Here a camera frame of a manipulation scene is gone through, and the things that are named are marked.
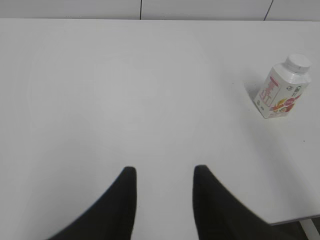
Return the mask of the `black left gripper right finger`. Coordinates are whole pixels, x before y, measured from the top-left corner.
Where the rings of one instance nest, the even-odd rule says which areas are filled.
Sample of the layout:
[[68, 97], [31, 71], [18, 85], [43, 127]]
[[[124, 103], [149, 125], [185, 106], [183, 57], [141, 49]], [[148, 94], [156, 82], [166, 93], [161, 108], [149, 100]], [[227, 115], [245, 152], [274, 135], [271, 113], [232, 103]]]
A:
[[238, 201], [206, 165], [193, 172], [192, 207], [200, 240], [302, 240], [297, 222], [272, 226]]

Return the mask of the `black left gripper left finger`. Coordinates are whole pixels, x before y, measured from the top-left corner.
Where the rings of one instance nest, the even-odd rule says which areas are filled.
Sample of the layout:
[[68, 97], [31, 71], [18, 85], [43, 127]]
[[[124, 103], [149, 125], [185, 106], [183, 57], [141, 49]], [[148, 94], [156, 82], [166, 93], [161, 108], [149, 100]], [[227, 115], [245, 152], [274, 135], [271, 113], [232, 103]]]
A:
[[123, 168], [107, 191], [51, 240], [130, 240], [137, 210], [137, 172]]

